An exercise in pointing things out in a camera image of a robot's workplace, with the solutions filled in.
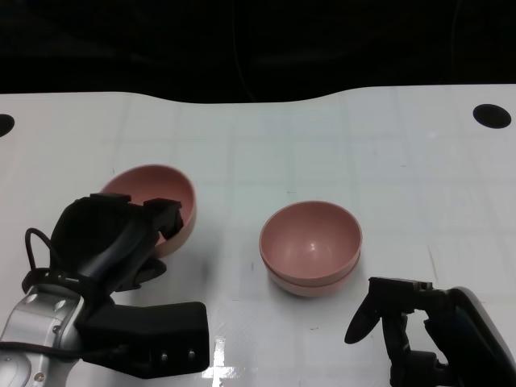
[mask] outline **cable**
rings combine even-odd
[[[45,347],[44,345],[36,345],[29,343],[19,343],[16,341],[4,341],[0,342],[0,351],[21,351],[21,352],[32,352],[39,353],[41,355],[60,357],[62,359],[82,359],[85,356],[104,356],[107,353],[115,354],[118,352],[124,352],[127,349],[125,347],[107,348],[97,351],[69,351],[59,348]]]
[[[56,252],[56,249],[52,246],[52,241],[40,230],[37,228],[29,228],[25,231],[25,248],[27,249],[27,257],[29,259],[29,265],[31,266],[31,271],[36,270],[35,261],[34,261],[34,253],[32,252],[32,244],[31,244],[31,235],[37,235],[39,238],[45,243],[48,250],[50,251],[50,256],[57,261],[57,264],[60,267],[63,267],[63,260],[59,257]]]
[[[462,0],[456,0],[455,11],[453,12],[453,20],[451,21],[451,34],[450,34],[450,65],[451,65],[451,80],[455,78],[455,35],[457,19],[459,18],[459,10]]]
[[[252,94],[251,90],[248,87],[247,82],[243,78],[242,69],[240,68],[240,60],[239,60],[239,54],[238,50],[236,49],[236,0],[232,0],[233,10],[232,10],[232,16],[231,16],[231,30],[233,34],[233,56],[235,57],[235,65],[236,65],[236,71],[239,74],[240,83],[242,83],[242,87],[245,90],[246,94],[248,95],[251,102],[257,102],[255,96]]]

